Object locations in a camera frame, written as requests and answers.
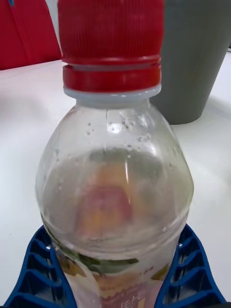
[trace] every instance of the gray cup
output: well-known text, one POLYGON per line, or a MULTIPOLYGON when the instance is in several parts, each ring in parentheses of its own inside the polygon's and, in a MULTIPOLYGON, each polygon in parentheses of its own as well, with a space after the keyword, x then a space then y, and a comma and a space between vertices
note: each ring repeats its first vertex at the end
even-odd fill
POLYGON ((231 0, 165 0, 162 90, 150 101, 170 124, 201 116, 230 42, 231 0))

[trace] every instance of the red bottle cap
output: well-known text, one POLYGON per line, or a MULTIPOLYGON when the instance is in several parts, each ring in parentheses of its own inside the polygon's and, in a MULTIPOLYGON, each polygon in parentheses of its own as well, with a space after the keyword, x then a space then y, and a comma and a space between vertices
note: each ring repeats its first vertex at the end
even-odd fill
POLYGON ((64 87, 125 92, 161 82, 164 0, 59 0, 64 87))

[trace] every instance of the white table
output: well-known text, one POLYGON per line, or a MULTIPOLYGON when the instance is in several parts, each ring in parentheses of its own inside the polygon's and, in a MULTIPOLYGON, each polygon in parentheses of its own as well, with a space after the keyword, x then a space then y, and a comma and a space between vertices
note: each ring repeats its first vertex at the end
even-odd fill
MULTIPOLYGON (((202 117, 175 126, 195 183, 188 223, 215 281, 231 300, 231 54, 202 117)), ((0 72, 0 304, 17 281, 41 225, 34 193, 43 149, 75 101, 63 93, 60 61, 0 72)))

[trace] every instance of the white wall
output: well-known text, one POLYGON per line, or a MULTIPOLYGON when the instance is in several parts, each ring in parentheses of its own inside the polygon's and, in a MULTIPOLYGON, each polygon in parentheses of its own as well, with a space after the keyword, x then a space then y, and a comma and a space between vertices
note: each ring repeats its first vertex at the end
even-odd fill
POLYGON ((46 0, 46 2, 49 8, 49 11, 51 13, 51 18, 53 21, 55 33, 59 41, 59 25, 58 25, 58 9, 57 9, 58 0, 46 0))

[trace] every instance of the bottle neck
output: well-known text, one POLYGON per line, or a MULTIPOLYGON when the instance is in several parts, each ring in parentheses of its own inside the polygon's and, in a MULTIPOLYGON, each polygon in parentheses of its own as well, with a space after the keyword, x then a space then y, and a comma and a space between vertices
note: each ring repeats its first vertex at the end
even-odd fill
POLYGON ((161 84, 142 91, 123 93, 90 93, 64 88, 66 95, 75 98, 77 105, 96 109, 123 109, 132 108, 142 101, 149 100, 161 90, 161 84))

